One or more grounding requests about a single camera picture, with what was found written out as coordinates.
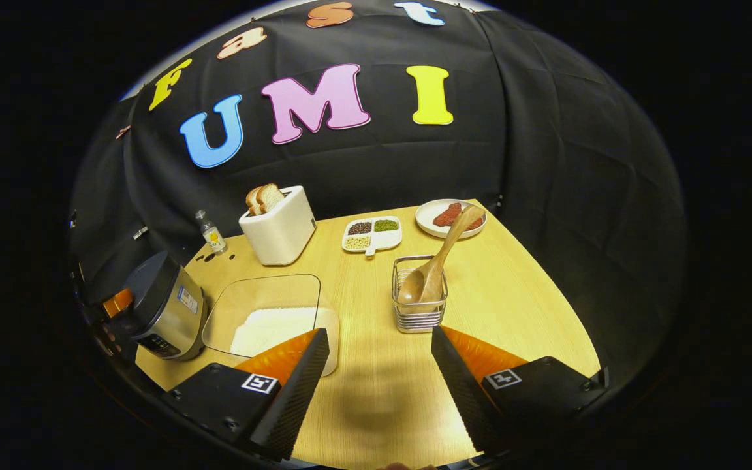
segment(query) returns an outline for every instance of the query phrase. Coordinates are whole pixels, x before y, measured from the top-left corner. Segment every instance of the letter m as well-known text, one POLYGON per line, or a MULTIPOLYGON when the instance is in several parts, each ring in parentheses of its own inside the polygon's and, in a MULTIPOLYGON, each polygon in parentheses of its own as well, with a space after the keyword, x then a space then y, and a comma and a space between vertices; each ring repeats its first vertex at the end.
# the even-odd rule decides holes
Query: letter m
POLYGON ((362 110, 358 99, 356 74, 360 70, 361 67, 355 63, 344 63, 326 69, 315 93, 307 91, 294 78, 284 78, 263 87, 263 95, 272 101, 277 126, 272 142, 292 142, 304 133, 304 130, 295 125, 292 115, 298 116, 310 131, 319 131, 328 104, 330 118, 326 120, 326 126, 331 129, 347 129, 370 122, 370 114, 362 110))

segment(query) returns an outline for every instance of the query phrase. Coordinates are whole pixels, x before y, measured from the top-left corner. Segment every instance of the black fabric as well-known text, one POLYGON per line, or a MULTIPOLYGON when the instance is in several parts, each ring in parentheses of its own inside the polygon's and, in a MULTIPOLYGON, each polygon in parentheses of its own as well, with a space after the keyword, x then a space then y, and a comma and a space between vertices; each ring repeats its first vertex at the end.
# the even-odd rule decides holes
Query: black fabric
POLYGON ((204 243, 193 218, 207 211, 225 236, 241 233, 251 188, 303 185, 319 219, 477 198, 540 262, 572 304, 615 383, 660 342, 683 283, 686 226, 666 146, 632 98, 555 38, 504 12, 447 4, 429 27, 392 3, 355 3, 345 24, 310 29, 307 3, 260 18, 193 51, 170 96, 155 91, 112 110, 80 170, 72 252, 89 297, 114 294, 156 250, 185 264, 204 243), (217 59, 221 45, 254 27, 263 42, 217 59), (314 92, 323 71, 357 63, 371 121, 324 124, 281 146, 266 84, 292 77, 314 92), (446 69, 451 125, 416 125, 410 65, 446 69), (221 99, 242 96, 244 140, 235 157, 197 167, 180 125, 200 112, 211 147, 224 142, 221 99), (119 140, 117 131, 131 130, 119 140), (140 227, 149 231, 133 241, 140 227))
POLYGON ((621 386, 683 285, 687 226, 665 143, 605 72, 528 23, 481 12, 507 90, 497 216, 541 264, 621 386))

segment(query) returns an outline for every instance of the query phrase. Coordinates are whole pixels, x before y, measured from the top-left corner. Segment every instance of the wooden ladle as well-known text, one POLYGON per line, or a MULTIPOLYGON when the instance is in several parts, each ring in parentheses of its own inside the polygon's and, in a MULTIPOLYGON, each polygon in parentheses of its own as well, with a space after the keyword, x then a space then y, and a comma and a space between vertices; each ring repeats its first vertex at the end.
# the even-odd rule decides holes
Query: wooden ladle
MULTIPOLYGON (((486 213, 484 209, 478 208, 474 204, 466 206, 460 216, 457 216, 448 234, 445 236, 443 246, 439 252, 426 264, 416 268, 408 275, 402 288, 399 289, 397 301, 401 304, 417 304, 423 302, 436 302, 443 297, 443 264, 451 247, 454 246, 457 239, 460 238, 466 227, 475 222, 478 217, 483 217, 486 213)), ((403 313, 423 313, 426 307, 403 307, 400 309, 403 313)))

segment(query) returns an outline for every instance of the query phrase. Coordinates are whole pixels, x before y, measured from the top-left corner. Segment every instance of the light blue letter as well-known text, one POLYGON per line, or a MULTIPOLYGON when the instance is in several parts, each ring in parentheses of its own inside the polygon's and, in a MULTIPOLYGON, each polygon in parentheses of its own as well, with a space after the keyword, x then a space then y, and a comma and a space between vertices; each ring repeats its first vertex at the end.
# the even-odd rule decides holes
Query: light blue letter
POLYGON ((218 149, 212 149, 205 137, 205 118, 207 113, 199 113, 179 128, 185 136, 187 151, 191 152, 191 160, 196 166, 212 168, 229 161, 242 146, 242 123, 236 105, 242 100, 242 95, 233 95, 223 99, 214 106, 214 112, 222 115, 222 125, 225 126, 225 143, 218 149))
POLYGON ((439 18, 431 18, 429 13, 436 13, 437 10, 424 6, 419 2, 402 2, 394 3, 396 8, 404 8, 408 16, 417 23, 430 24, 431 26, 443 26, 445 21, 439 18))

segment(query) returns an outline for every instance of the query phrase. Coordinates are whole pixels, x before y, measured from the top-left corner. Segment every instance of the wooden table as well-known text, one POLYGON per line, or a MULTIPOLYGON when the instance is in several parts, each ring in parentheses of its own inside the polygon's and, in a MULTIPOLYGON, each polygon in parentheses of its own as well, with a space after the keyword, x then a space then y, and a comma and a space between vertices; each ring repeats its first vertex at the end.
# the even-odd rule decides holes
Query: wooden table
MULTIPOLYGON (((442 244, 417 226, 415 210, 319 221, 301 257, 285 267, 261 265, 242 235, 227 238, 224 256, 185 267, 205 289, 206 301, 239 279, 283 274, 321 279, 322 298, 340 320, 338 365, 316 387, 293 458, 373 470, 396 461, 411 468, 444 465, 478 454, 431 355, 431 334, 401 333, 391 310, 394 259, 434 254, 442 244), (341 249, 347 223, 384 215, 402 222, 399 246, 371 259, 341 249)), ((595 374, 597 354, 576 313, 516 238, 492 214, 487 217, 484 229, 458 241, 448 256, 443 324, 526 360, 552 355, 583 375, 595 374)), ((206 245, 195 258, 209 253, 206 245)), ((241 361, 206 348, 182 363, 158 359, 142 347, 135 360, 165 390, 211 362, 241 361)))

